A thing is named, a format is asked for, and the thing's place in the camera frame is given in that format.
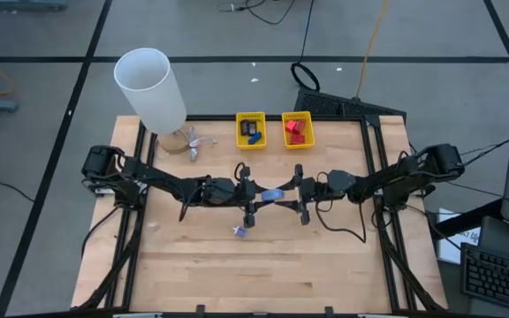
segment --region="white paper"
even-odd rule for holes
[[[452,211],[446,210],[444,208],[439,209],[440,213],[452,213]],[[438,215],[438,221],[443,222],[445,220],[448,220],[450,218],[453,218],[456,215],[447,215],[447,214],[440,214]],[[468,243],[472,245],[478,245],[478,237],[480,236],[481,228],[476,228],[473,230],[464,231],[462,233],[453,235],[449,237],[449,239],[460,246],[461,243]],[[457,249],[457,247],[453,246],[451,243],[449,243],[446,239],[440,239],[438,242],[438,253],[437,258],[441,261],[447,261],[454,264],[460,264],[460,250]]]

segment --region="wooden table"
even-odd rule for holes
[[[392,164],[401,150],[409,150],[406,129],[401,117],[381,117],[381,123]],[[255,151],[237,149],[232,121],[188,124],[202,136],[216,137],[218,144],[202,145],[196,163],[188,162],[187,154],[163,155],[157,148],[158,169],[181,178],[206,174],[232,178],[235,165],[243,161],[251,167],[251,179],[266,187],[289,180],[296,163],[303,165],[307,177],[332,169],[368,175],[358,123],[314,122],[315,146],[297,151],[285,149],[280,122],[267,122],[267,147]],[[130,155],[138,126],[138,117],[118,117],[111,145]],[[370,138],[379,170],[372,129]],[[287,199],[295,197],[294,192],[288,194],[292,197]],[[112,203],[112,197],[97,200],[93,223],[111,210]],[[198,304],[208,312],[322,313],[326,306],[336,313],[391,311],[378,235],[370,222],[371,200],[362,205],[366,244],[344,232],[326,231],[313,204],[308,205],[312,221],[307,226],[301,226],[290,209],[263,208],[245,239],[236,238],[232,231],[242,225],[238,208],[190,208],[179,223],[180,204],[168,193],[149,191],[132,311],[193,312]],[[423,209],[417,198],[408,204]],[[434,300],[446,307],[425,216],[412,209],[399,215],[410,269]],[[347,200],[335,201],[323,216],[333,227],[361,233],[358,206]],[[120,213],[88,241],[73,305],[86,300],[110,269],[119,221]],[[405,307],[401,276],[394,268],[399,303]],[[119,278],[116,304],[121,302],[124,282],[125,272]]]

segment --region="blue object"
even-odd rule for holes
[[[284,191],[280,189],[270,189],[261,193],[262,201],[276,201],[284,198]]]
[[[244,239],[247,236],[247,229],[241,227],[241,226],[235,226],[233,228],[233,231],[235,232],[235,235]]]
[[[262,132],[257,132],[253,135],[253,137],[249,138],[248,139],[248,144],[249,145],[253,145],[255,144],[258,140],[260,140],[262,138]]]

